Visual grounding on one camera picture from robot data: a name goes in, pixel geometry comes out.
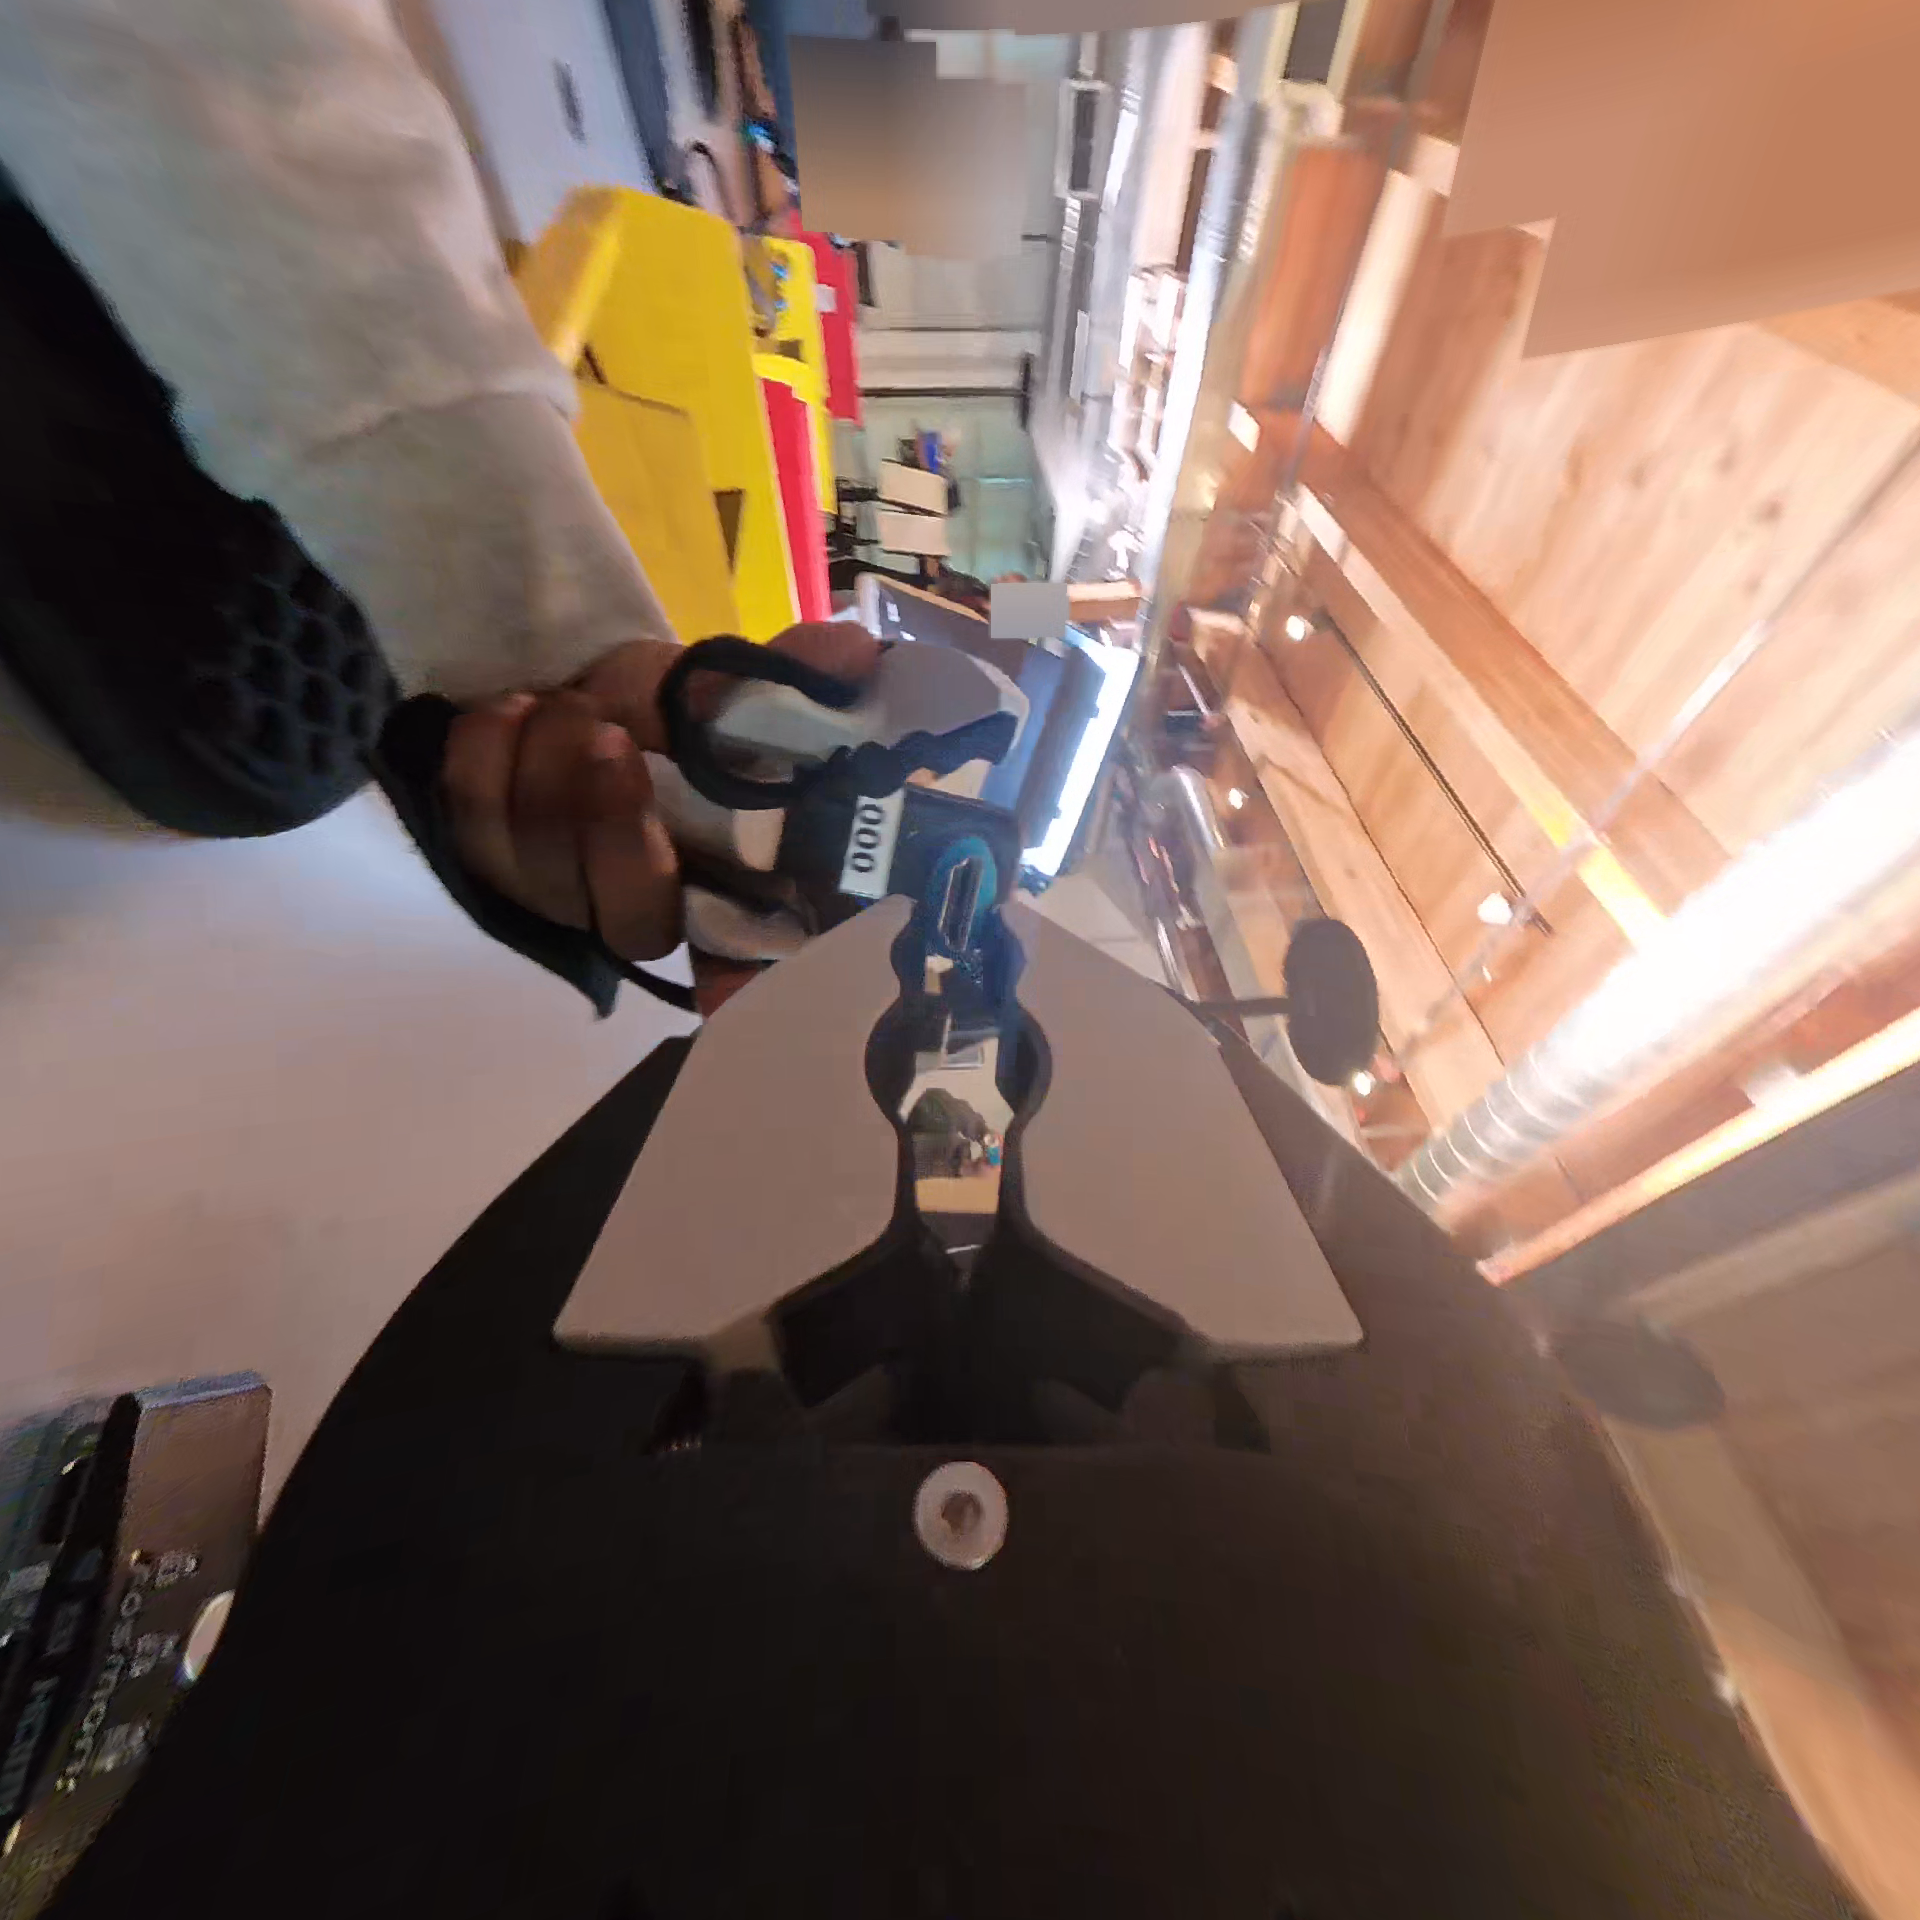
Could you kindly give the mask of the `computer monitor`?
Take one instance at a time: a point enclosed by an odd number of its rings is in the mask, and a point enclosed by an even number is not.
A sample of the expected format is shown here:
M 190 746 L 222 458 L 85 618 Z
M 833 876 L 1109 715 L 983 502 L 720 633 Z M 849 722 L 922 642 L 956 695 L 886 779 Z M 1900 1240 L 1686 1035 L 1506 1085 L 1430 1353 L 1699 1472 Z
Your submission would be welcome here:
M 1026 842 L 1026 885 L 1043 892 L 1073 859 L 1096 782 L 1130 700 L 1138 655 L 1106 640 L 1073 640 L 1049 722 L 1045 773 Z

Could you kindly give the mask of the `black honeycomb pad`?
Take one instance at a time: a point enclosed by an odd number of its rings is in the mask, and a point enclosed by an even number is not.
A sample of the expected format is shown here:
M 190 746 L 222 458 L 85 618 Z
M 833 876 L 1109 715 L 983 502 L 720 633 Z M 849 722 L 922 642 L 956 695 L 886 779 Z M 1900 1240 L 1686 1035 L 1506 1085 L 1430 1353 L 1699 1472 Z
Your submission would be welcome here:
M 2 670 L 156 829 L 349 802 L 398 686 L 280 513 L 215 483 L 173 390 L 2 180 Z

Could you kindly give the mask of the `black round disc stand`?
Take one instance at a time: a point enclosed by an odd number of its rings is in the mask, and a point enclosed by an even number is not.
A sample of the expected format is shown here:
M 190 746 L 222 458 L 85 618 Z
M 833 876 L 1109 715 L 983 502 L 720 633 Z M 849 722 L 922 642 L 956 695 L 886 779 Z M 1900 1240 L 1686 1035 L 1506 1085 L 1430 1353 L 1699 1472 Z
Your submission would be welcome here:
M 1183 998 L 1199 1020 L 1278 1020 L 1298 1065 L 1316 1085 L 1349 1085 L 1380 1048 L 1376 970 L 1349 922 L 1309 916 L 1283 952 L 1283 990 L 1255 998 Z

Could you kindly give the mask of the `black hdmi switch box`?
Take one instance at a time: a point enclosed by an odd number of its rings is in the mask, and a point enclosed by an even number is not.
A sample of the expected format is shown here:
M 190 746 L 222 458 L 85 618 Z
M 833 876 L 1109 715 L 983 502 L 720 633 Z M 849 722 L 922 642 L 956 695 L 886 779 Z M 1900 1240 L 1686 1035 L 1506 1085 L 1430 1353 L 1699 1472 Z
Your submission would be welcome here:
M 35 1918 L 200 1679 L 250 1558 L 272 1389 L 153 1382 L 2 1433 L 2 1915 Z

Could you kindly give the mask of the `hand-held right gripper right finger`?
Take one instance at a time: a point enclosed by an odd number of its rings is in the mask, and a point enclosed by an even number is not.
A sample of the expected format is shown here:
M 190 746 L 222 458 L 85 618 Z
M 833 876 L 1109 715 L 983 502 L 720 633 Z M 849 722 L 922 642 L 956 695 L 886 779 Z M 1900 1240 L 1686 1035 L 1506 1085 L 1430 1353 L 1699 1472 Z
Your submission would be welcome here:
M 1362 1330 L 1219 1042 L 1155 980 L 1010 903 L 1033 1076 L 1009 1179 L 1038 1236 L 1223 1359 L 1350 1352 Z

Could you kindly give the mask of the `person's left hand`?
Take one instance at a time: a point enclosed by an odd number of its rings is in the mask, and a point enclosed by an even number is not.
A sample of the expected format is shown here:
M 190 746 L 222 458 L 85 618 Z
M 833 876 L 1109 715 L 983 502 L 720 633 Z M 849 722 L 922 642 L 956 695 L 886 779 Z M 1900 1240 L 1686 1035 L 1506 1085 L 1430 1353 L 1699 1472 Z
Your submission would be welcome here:
M 459 712 L 443 805 L 459 865 L 538 916 L 596 935 L 613 960 L 679 948 L 700 983 L 780 962 L 809 942 L 785 903 L 723 898 L 723 870 L 766 875 L 775 810 L 703 799 L 669 759 L 659 686 L 682 656 L 635 640 L 553 690 Z

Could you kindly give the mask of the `person's left forearm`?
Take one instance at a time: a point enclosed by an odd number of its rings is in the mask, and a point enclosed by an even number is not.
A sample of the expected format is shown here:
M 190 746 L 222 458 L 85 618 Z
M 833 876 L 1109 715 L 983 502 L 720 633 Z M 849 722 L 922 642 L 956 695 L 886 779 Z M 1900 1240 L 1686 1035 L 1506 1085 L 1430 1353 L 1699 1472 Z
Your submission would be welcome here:
M 382 3 L 6 3 L 2 172 L 398 679 L 642 732 L 678 638 Z

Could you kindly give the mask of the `yellow storage bin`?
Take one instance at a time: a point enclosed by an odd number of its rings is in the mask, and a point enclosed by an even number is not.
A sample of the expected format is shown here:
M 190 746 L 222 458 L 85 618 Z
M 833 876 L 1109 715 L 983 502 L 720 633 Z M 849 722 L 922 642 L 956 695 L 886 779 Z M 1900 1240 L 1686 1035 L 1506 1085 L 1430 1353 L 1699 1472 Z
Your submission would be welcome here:
M 639 189 L 573 189 L 513 285 L 573 380 L 588 478 L 679 640 L 799 618 L 736 230 Z
M 819 509 L 826 516 L 836 516 L 828 353 L 816 258 L 799 238 L 749 230 L 739 239 L 739 263 L 755 312 L 755 369 L 803 403 Z

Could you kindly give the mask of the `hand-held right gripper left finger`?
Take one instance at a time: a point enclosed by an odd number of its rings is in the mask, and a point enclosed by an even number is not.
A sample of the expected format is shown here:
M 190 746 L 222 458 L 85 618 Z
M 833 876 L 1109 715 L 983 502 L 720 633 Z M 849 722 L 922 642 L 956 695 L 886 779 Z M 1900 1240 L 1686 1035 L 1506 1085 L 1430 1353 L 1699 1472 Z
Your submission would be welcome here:
M 896 1210 L 900 1140 L 865 1048 L 896 1002 L 889 898 L 703 1022 L 560 1308 L 568 1352 L 770 1352 L 782 1298 Z

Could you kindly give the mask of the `red storage bin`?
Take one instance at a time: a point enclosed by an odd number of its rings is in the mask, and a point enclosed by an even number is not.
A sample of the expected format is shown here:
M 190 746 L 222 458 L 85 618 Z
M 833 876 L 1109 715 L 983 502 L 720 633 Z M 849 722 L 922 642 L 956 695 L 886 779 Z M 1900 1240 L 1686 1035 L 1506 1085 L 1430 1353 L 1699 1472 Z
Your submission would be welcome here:
M 862 425 L 856 253 L 812 229 L 799 230 L 799 243 L 812 253 L 815 316 L 822 335 L 828 413 L 836 422 Z
M 815 405 L 775 370 L 770 358 L 758 362 L 758 386 L 775 450 L 780 525 L 796 619 L 828 619 L 833 612 L 828 585 L 828 516 L 822 509 Z

